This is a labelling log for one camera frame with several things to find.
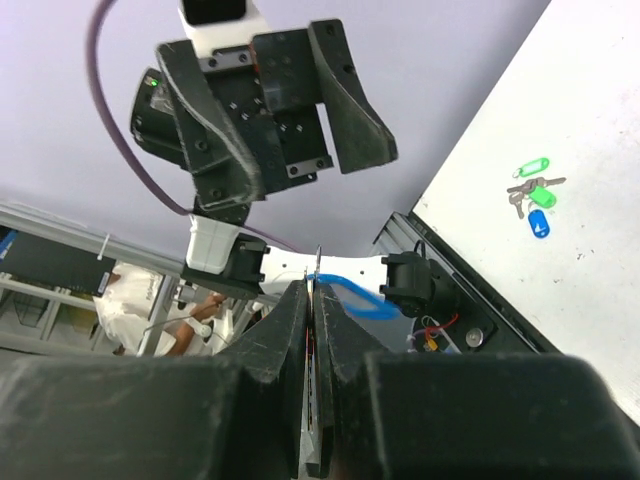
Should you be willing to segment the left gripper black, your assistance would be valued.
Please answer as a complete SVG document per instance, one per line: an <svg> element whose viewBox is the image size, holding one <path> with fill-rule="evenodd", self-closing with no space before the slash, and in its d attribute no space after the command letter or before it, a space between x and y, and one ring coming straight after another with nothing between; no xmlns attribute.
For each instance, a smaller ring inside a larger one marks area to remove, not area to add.
<svg viewBox="0 0 640 480"><path fill-rule="evenodd" d="M308 33L259 34L206 58L189 40L161 43L156 59L155 110L173 121L196 214L244 223L264 190L304 185L333 167L317 111L322 102L343 174L398 159L338 19L314 21Z"/></svg>

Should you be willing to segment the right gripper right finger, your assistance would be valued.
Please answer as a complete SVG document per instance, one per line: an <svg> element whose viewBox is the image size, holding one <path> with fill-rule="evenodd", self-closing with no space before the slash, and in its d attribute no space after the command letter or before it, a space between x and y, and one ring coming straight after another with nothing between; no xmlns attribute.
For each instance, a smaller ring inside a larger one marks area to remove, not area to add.
<svg viewBox="0 0 640 480"><path fill-rule="evenodd" d="M597 372L565 355L385 349L314 293L331 383L321 469L336 479L635 479L639 447Z"/></svg>

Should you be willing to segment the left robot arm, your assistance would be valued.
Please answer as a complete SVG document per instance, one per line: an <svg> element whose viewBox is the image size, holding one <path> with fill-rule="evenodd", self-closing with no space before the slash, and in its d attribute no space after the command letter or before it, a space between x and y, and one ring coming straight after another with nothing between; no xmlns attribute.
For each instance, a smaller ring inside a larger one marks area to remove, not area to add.
<svg viewBox="0 0 640 480"><path fill-rule="evenodd" d="M295 280L343 283L365 315L415 316L433 294L421 248L369 258L287 251L252 237L253 203L395 161L395 139L370 105L337 19L261 33L198 57L191 42L161 44L139 83L130 130L147 153L195 187L185 276L231 296L278 296Z"/></svg>

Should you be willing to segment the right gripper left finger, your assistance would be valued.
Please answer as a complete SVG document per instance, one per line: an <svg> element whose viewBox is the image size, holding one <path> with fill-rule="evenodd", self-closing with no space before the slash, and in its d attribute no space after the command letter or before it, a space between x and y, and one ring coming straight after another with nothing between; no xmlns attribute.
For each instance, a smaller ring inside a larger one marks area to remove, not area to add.
<svg viewBox="0 0 640 480"><path fill-rule="evenodd" d="M32 357L1 379L5 479L291 479L307 288L213 356Z"/></svg>

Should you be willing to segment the silver key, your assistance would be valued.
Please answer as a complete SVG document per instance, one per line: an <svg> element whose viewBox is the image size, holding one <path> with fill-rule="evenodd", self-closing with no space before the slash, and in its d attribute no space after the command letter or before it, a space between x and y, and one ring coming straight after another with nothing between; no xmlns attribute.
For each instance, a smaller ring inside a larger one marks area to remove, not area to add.
<svg viewBox="0 0 640 480"><path fill-rule="evenodd" d="M307 292L310 299L313 298L315 286L316 286L316 280L320 272L321 255L322 255L322 247L318 245L315 252L315 260L313 263L313 268L309 273L305 274L306 287L307 287Z"/></svg>

